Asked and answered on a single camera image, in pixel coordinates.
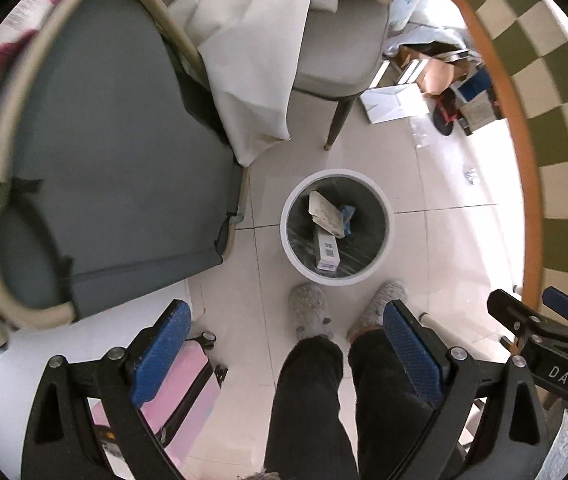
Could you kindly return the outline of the white Doctor toothpaste box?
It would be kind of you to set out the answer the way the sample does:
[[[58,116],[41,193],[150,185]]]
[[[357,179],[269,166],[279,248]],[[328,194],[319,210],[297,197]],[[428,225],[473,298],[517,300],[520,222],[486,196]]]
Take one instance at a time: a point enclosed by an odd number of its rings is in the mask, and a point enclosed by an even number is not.
[[[327,273],[337,271],[340,263],[337,238],[320,226],[314,229],[314,253],[317,270]]]

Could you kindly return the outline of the white blue medicine box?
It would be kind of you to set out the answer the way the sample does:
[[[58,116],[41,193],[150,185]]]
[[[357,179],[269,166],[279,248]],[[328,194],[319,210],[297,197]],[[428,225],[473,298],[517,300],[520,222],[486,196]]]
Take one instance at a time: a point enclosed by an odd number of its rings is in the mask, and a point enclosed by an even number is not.
[[[308,212],[317,226],[330,232],[339,240],[345,237],[343,235],[343,224],[339,209],[321,193],[312,191],[309,194]]]

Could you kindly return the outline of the blue snack wrapper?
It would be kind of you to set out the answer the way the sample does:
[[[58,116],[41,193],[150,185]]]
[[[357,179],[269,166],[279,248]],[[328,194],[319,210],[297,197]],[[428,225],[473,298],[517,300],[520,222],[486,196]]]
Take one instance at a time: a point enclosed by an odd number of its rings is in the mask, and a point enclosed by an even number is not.
[[[341,218],[342,218],[343,235],[349,236],[352,232],[351,221],[352,221],[352,218],[353,218],[355,212],[357,211],[357,208],[355,208],[354,206],[351,206],[351,205],[341,205],[339,207],[339,211],[340,211]]]

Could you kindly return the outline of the white round trash bin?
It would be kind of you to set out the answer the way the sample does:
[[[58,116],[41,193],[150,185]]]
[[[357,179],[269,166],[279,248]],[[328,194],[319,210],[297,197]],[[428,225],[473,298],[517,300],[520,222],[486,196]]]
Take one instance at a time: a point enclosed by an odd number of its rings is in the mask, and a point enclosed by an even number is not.
[[[347,169],[322,170],[290,193],[279,232],[289,262],[305,278],[351,286],[370,278],[388,256],[395,218],[371,178]]]

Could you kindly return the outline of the pink suitcase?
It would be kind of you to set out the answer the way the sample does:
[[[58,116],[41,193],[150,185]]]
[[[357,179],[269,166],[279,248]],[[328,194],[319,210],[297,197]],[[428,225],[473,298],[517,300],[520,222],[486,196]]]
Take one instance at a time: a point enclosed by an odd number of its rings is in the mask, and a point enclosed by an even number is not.
[[[227,368],[210,361],[217,336],[205,330],[184,341],[157,396],[139,409],[175,467],[186,457],[220,396]]]

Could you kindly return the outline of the right grey slipper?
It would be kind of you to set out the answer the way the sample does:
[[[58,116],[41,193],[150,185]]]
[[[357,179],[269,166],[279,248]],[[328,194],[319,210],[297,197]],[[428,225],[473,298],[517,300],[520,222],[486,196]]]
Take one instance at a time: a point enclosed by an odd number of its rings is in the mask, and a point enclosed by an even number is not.
[[[407,290],[399,280],[389,280],[381,284],[377,292],[364,308],[357,321],[347,333],[347,339],[354,342],[355,338],[369,330],[376,330],[383,325],[383,315],[387,304],[393,300],[406,302]]]

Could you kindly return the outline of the grey slipper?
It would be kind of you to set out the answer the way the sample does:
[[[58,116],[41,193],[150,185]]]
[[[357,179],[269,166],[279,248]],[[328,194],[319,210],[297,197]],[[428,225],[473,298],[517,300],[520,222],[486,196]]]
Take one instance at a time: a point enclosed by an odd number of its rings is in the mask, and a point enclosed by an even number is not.
[[[334,337],[327,299],[318,284],[296,286],[288,296],[288,309],[297,341],[313,337]]]
[[[381,284],[377,292],[364,308],[357,321],[347,333],[347,339],[354,342],[355,338],[369,330],[376,330],[383,325],[383,315],[387,304],[393,300],[406,302],[407,290],[399,280],[389,280]]]

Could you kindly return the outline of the left grey slipper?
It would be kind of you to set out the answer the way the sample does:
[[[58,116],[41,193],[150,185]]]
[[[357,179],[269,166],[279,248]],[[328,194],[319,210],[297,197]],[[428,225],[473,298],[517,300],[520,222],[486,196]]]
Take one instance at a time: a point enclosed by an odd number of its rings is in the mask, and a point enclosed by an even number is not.
[[[327,299],[318,284],[296,286],[288,296],[288,309],[297,341],[313,337],[334,337]]]

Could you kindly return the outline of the checkered green tablecloth table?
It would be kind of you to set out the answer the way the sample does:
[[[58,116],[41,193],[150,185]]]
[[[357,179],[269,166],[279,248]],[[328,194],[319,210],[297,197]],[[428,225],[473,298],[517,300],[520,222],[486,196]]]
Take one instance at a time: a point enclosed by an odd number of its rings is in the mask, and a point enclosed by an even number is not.
[[[523,300],[568,293],[568,15],[554,0],[452,0],[489,70],[525,216]]]

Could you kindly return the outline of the white open box on floor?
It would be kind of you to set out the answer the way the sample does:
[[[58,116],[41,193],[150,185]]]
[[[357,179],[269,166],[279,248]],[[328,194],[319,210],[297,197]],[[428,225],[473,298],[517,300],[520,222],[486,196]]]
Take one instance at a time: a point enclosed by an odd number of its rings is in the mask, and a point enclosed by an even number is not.
[[[373,125],[429,113],[417,84],[381,87],[364,91],[360,96],[365,114]]]

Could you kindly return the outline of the white cloth on chair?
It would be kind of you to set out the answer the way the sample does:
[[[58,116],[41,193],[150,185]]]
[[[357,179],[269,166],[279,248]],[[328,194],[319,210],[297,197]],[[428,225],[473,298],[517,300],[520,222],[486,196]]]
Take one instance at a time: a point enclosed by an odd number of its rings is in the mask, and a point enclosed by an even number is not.
[[[390,5],[393,0],[377,0]],[[229,144],[241,166],[289,140],[286,115],[305,22],[338,0],[174,0],[172,18],[203,58]]]

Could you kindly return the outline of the grey dining chair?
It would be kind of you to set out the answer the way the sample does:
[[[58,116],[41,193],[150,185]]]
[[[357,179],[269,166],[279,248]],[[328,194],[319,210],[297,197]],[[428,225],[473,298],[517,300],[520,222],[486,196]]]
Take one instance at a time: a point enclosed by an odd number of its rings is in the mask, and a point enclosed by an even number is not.
[[[336,104],[326,151],[383,64],[388,20],[388,4],[377,0],[338,0],[334,13],[308,14],[293,90]]]

